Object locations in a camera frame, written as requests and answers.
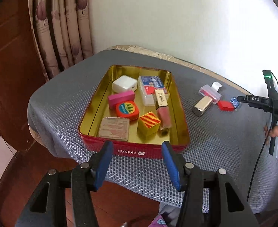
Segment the clear plastic case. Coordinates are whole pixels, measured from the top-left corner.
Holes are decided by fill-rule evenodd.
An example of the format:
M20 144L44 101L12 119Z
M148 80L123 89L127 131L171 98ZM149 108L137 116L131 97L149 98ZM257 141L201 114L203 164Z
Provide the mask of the clear plastic case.
M219 94L214 88L212 88L208 84L202 86L199 90L199 93L203 96L209 96L210 98L212 98L213 104L217 104L217 102L221 99L221 94Z
M146 107L155 106L153 93L156 89L163 89L168 100L169 94L158 76L139 76L138 85L143 104Z

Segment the table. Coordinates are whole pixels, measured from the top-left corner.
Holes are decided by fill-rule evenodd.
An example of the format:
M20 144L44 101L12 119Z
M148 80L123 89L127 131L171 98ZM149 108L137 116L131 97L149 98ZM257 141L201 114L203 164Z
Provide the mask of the table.
M201 99L198 90L217 81L216 74L205 74L202 72L206 72L205 69L173 57L156 53L148 56L143 55L144 51L137 54L126 52L123 47L120 49L95 54L60 73L32 95L28 105L29 127L40 135L48 150L54 156L71 157L78 163L89 160L93 152L82 142L78 125L99 81L111 65L166 69L175 78L191 136L191 144L183 156L204 170L225 168L246 198L269 115L243 104L235 112L220 111L212 106L202 117L197 117L191 108ZM223 85L220 92L223 99L230 100L245 92L228 80L217 78ZM115 155L106 179L151 199L181 206L183 194L171 185L161 159ZM278 160L268 154L268 148L260 158L249 204L254 213L278 208ZM208 212L206 189L203 212Z

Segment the wooden cabinet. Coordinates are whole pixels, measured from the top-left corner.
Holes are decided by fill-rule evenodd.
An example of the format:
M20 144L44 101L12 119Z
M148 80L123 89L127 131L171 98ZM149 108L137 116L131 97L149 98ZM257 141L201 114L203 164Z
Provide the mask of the wooden cabinet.
M16 150L33 142L27 124L30 96L45 83L27 0L0 2L0 135Z

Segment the blue gripper pad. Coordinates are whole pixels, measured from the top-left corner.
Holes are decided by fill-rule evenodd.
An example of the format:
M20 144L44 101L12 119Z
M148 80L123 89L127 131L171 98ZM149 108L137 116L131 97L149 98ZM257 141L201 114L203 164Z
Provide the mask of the blue gripper pad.
M166 169L167 169L168 174L170 176L170 180L172 182L172 185L179 191L181 189L180 175L179 175L179 171L177 169L177 166L174 163L173 158L170 154L170 151L167 148L167 143L170 146L170 143L168 141L164 141L161 145L162 156L163 156L163 160L164 160Z
M96 190L99 189L105 179L114 151L114 145L111 141L106 141L103 146L106 146L106 149L99 162L98 169L96 170L96 177L94 182L94 187L96 188Z

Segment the lip gloss tube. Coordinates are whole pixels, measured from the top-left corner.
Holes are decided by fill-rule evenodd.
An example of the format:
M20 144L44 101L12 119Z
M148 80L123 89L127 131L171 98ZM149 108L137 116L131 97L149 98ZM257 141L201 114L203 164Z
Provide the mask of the lip gloss tube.
M169 129L172 127L172 122L170 119L170 110L168 108L167 100L165 97L165 93L162 89L155 90L156 96L156 111L158 118L161 120L160 130Z

